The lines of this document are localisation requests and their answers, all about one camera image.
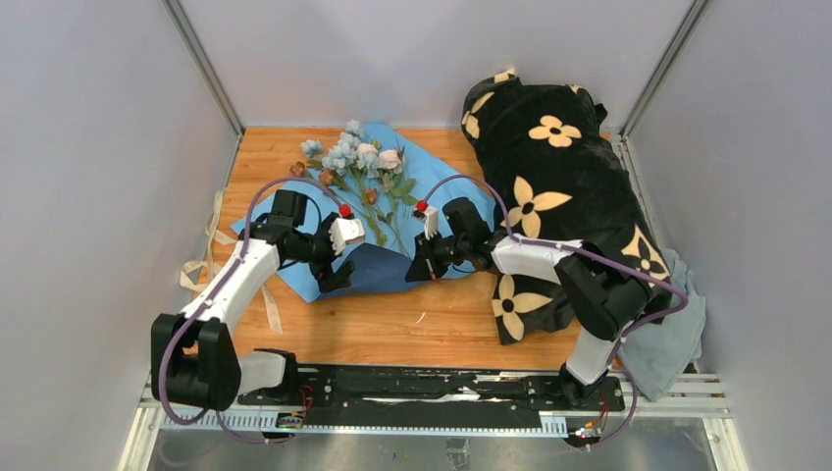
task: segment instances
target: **black blanket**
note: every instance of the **black blanket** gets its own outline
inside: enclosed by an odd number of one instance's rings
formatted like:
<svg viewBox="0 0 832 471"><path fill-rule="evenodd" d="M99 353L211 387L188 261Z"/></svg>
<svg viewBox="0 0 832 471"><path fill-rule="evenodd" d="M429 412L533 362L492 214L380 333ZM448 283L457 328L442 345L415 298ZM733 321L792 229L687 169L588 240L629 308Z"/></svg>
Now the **black blanket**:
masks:
<svg viewBox="0 0 832 471"><path fill-rule="evenodd" d="M486 181L509 208L515 232L613 241L619 260L660 280L669 277L628 173L600 135L606 110L586 89L524 85L511 70L474 85L463 110L462 130ZM498 206L494 220L505 224ZM647 312L670 301L655 289ZM564 329L574 317L559 285L520 275L499 275L493 308L502 344L535 330Z"/></svg>

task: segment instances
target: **gray floor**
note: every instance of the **gray floor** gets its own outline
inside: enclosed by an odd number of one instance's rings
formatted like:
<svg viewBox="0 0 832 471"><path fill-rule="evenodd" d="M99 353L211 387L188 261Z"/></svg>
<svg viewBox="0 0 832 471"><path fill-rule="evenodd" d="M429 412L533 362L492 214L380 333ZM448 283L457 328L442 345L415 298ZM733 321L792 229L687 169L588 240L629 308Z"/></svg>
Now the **gray floor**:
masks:
<svg viewBox="0 0 832 471"><path fill-rule="evenodd" d="M607 431L614 430L617 425L617 421L610 419ZM565 449L566 444L560 439L364 435L310 435L285 445L263 446L241 444L220 432L160 431L149 469L716 469L699 419L640 419L617 440L589 455L560 454ZM179 463L166 465L165 459Z"/></svg>

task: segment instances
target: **yellow flower motif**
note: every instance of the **yellow flower motif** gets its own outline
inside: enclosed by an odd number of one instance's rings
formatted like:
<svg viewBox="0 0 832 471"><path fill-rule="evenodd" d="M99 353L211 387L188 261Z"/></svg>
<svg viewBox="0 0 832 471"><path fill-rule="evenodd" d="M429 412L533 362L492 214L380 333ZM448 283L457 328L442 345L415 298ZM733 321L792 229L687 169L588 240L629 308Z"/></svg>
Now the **yellow flower motif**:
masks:
<svg viewBox="0 0 832 471"><path fill-rule="evenodd" d="M518 314L525 314L543 307L551 302L550 297L536 292L514 293L514 279L511 275L503 275L497 289L499 299L492 299L492 310L495 317L502 317L505 330L515 340L523 339L526 328Z"/></svg>
<svg viewBox="0 0 832 471"><path fill-rule="evenodd" d="M529 130L532 139L548 139L552 147L569 147L572 139L581 138L581 131L574 126L564 125L552 115L541 118L541 125Z"/></svg>
<svg viewBox="0 0 832 471"><path fill-rule="evenodd" d="M480 111L480 108L482 108L492 96L494 96L494 92L490 91L477 98L477 101L471 105L471 111L466 111L465 115L462 116L462 126L464 126L465 131L471 134L471 137L474 137L475 139L480 138L480 121L477 120L474 113Z"/></svg>
<svg viewBox="0 0 832 471"><path fill-rule="evenodd" d="M626 256L627 260L634 266L634 268L644 274L650 275L658 280L667 278L667 265L661 258L661 254L648 242L639 225L633 231L633 239L626 247L621 249L621 253Z"/></svg>
<svg viewBox="0 0 832 471"><path fill-rule="evenodd" d="M517 177L514 180L514 199L517 200L517 207L508 211L508 224L513 228L521 223L526 237L537 238L541 234L538 211L556 208L572 199L572 196L557 191L546 191L535 196L532 186L522 177Z"/></svg>
<svg viewBox="0 0 832 471"><path fill-rule="evenodd" d="M494 83L500 83L501 81L506 81L511 79L511 76L516 76L517 74L514 73L514 68L511 68L505 72L501 72L494 76Z"/></svg>

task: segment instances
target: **flower bouquet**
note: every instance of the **flower bouquet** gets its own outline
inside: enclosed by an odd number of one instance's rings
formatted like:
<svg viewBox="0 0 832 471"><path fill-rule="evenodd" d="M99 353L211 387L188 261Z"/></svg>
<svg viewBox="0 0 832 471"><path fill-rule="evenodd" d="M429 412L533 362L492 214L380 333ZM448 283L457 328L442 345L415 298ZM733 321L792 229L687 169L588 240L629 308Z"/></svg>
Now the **flower bouquet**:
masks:
<svg viewBox="0 0 832 471"><path fill-rule="evenodd" d="M421 222L410 216L413 206L439 180L458 172L381 123L362 126L350 122L331 147L307 140L300 144L299 150L298 161L289 169L291 173L318 180L348 203L364 224L366 237L364 242L348 246L333 264L337 269L346 261L355 262L350 288L321 294L308 266L302 263L286 263L278 276L308 302L336 296L399 292L419 286L404 280L415 252L414 237L424 229ZM301 232L315 233L319 221L338 210L330 198L310 184L289 182L282 188L304 193L312 203L307 205L306 220L298 228ZM431 196L431 204L442 209L448 201L461 196L471 199L493 227L494 201L468 181L444 184ZM261 202L254 217L268 211L271 204L271 197ZM238 221L233 228L239 231L242 226L243 221ZM450 235L444 218L440 218L440 233ZM449 270L444 278L462 278L466 275L464 272L471 270L470 266L458 268L458 271Z"/></svg>

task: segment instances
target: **blue cloth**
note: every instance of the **blue cloth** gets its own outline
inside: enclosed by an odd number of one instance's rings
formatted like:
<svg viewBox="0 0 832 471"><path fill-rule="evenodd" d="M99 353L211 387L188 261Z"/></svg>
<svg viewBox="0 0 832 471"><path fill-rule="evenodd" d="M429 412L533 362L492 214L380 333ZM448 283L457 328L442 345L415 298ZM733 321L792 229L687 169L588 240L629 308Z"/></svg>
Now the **blue cloth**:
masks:
<svg viewBox="0 0 832 471"><path fill-rule="evenodd" d="M401 134L391 129L389 126L381 123L371 123L365 125L365 134L362 139L364 142L369 142L372 139L378 140L382 149L395 149L402 145L404 146L404 157L406 159L404 166L404 177L406 179L415 179L416 184L410 191L410 194L420 199L427 194L427 192L439 180L456 175L458 172L450 168L445 162L434 157L426 150L422 149L413 142L405 139ZM317 179L318 172L312 171L314 178ZM348 180L353 188L355 183ZM337 207L334 202L323 194L318 188L306 184L289 182L283 186L284 189L291 189L302 192L309 196L312 200L318 203L321 208L323 217L326 217L333 211L337 212ZM346 191L337 189L332 186L332 189L342 200L349 203L352 207L363 211L361 201L357 196ZM451 199L465 196L474 203L477 210L489 224L489 227L494 227L494 200L481 191L473 183L458 179L442 185L431 196L431 205L438 208L440 211L442 207ZM273 197L270 196L262 203L258 204L253 212L253 217L267 212L272 205ZM390 211L388 198L379 190L379 201L376 203L382 211L387 213ZM323 297L335 297L352 294L366 294L366 293L387 293L399 292L407 289L415 288L421 284L406 283L404 281L404 274L410 266L410 259L415 251L413 238L421 233L424 226L419 221L410 217L412 208L402 207L399 204L398 208L398 222L401 229L401 240L404 242L407 254L400 254L396 252L397 243L393 236L392 230L385 224L379 223L383 232L388 238L386 248L380 248L375 244L375 235L371 231L365 221L364 227L366 231L365 242L357 245L349 246L345 255L339 257L333 264L335 270L347 260L355 262L355 272L350 277L352 283L351 288L336 289L330 293L322 295L318 290L317 282L309 273L309 267L306 264L296 264L278 271L280 276L287 285L289 285L300 297L307 302L312 302ZM243 220L237 221L232 225L236 232L243 229ZM306 209L306 221L299 229L304 233L314 233L318 227L318 212L315 205L309 204ZM450 227L444 218L440 218L440 234L443 236L450 236ZM470 271L471 266L468 263L463 264L460 270ZM460 273L455 270L448 270L443 278L458 279L466 276L465 273Z"/></svg>
<svg viewBox="0 0 832 471"><path fill-rule="evenodd" d="M649 400L659 400L676 383L688 364L702 355L705 299L694 288L694 275L675 250L662 249L670 269L670 283L688 294L685 309L658 324L645 324L627 337L619 357ZM674 295L671 306L679 305Z"/></svg>

